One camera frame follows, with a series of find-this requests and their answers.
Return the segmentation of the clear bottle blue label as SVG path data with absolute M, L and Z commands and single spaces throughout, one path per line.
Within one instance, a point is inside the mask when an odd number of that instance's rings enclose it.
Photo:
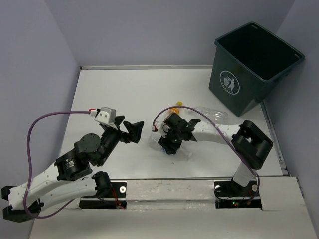
M 183 161 L 188 161 L 193 156 L 193 154 L 189 150 L 187 150 L 184 146 L 181 146 L 177 150 L 176 154 L 167 154 L 164 148 L 158 144 L 159 139 L 160 139 L 160 134 L 152 132 L 148 138 L 148 144 L 150 148 L 152 148 L 153 150 L 157 152 L 160 152 L 163 156 L 170 157 L 171 159 L 174 159 L 174 160 L 183 160 Z

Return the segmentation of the small bottle yellow cap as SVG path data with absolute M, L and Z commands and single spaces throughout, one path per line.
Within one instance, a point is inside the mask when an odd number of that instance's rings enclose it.
M 179 115 L 181 109 L 180 109 L 178 106 L 183 106 L 183 102 L 177 101 L 177 102 L 173 105 L 173 108 L 170 108 L 170 109 L 168 110 L 168 116 L 170 116 L 170 115 L 173 114 L 173 113 L 176 113 L 176 114 Z

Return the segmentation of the large clear unlabeled bottle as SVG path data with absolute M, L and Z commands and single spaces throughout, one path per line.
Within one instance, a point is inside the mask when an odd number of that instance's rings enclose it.
M 195 110 L 201 112 L 211 121 L 215 122 L 215 124 L 227 124 L 228 123 L 228 114 L 224 111 L 211 109 L 208 107 L 197 106 L 194 107 Z

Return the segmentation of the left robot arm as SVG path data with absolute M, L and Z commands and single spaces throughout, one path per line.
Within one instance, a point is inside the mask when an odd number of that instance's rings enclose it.
M 124 116 L 115 118 L 114 125 L 103 125 L 101 136 L 84 135 L 74 147 L 51 164 L 41 174 L 20 186 L 5 186 L 1 197 L 8 201 L 2 211 L 3 219 L 22 223 L 40 217 L 40 212 L 76 198 L 103 198 L 113 193 L 108 173 L 93 173 L 101 167 L 119 142 L 138 143 L 144 122 L 130 123 Z

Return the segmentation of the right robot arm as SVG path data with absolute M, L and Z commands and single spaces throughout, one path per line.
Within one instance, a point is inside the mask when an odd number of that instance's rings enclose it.
M 214 142 L 226 144 L 240 157 L 239 164 L 227 190 L 243 194 L 256 172 L 260 170 L 273 148 L 273 142 L 251 121 L 240 125 L 213 125 L 200 119 L 186 121 L 178 114 L 168 116 L 158 129 L 158 144 L 166 154 L 176 154 L 182 142 Z

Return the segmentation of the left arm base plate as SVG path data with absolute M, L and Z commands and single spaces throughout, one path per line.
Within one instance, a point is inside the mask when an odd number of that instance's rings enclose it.
M 97 196 L 85 196 L 80 198 L 79 208 L 81 209 L 126 209 L 127 181 L 112 180 L 113 189 L 107 196 L 98 198 Z

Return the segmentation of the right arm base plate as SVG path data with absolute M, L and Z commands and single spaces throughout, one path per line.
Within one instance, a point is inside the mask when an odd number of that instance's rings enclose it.
M 257 192 L 258 183 L 252 180 L 246 187 L 232 181 L 215 181 L 214 196 L 217 209 L 261 209 L 260 194 Z

